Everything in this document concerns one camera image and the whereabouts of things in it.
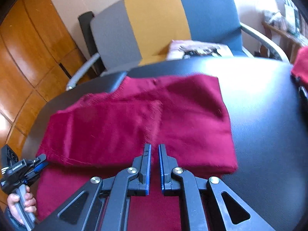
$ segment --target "sleeve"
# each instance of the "sleeve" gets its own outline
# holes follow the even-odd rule
[[[27,231],[27,228],[25,225],[19,223],[11,214],[9,208],[7,207],[4,211],[4,216],[6,220],[10,223],[11,227],[14,231]]]

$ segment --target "black table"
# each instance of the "black table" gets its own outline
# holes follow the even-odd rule
[[[308,218],[308,134],[291,66],[259,58],[191,58],[131,70],[129,77],[217,76],[230,114],[239,169],[225,183],[276,230],[301,230]],[[111,92],[126,72],[96,78],[56,97],[39,113],[23,149],[33,158],[51,114],[86,93]]]

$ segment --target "red cloth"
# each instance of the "red cloth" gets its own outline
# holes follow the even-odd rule
[[[218,79],[126,77],[115,92],[86,95],[51,116],[38,151],[51,163],[38,187],[39,219],[90,177],[129,167],[145,143],[152,144],[150,195],[132,197],[128,230],[181,230],[178,198],[161,194],[157,145],[165,143],[168,155],[196,176],[237,169]]]
[[[300,77],[301,82],[308,89],[308,46],[298,51],[291,74]]]

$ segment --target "multicolored chair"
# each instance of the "multicolored chair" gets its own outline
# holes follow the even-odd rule
[[[106,72],[129,70],[166,58],[171,40],[226,44],[234,56],[253,57],[242,46],[241,31],[289,62],[270,39],[240,23],[234,0],[121,0],[96,15],[91,31],[98,52],[67,84],[67,90],[101,58]]]

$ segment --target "red fabric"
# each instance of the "red fabric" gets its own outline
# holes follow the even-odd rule
[[[107,178],[129,167],[145,143],[152,144],[150,195],[132,197],[128,230],[181,230],[177,197],[161,194],[157,145],[165,143],[168,155],[196,176],[237,169],[218,79],[126,77],[114,93],[86,95],[51,116],[38,151],[51,163],[38,187],[39,219],[90,177]]]
[[[308,46],[298,51],[291,74],[300,77],[301,82],[308,89]]]

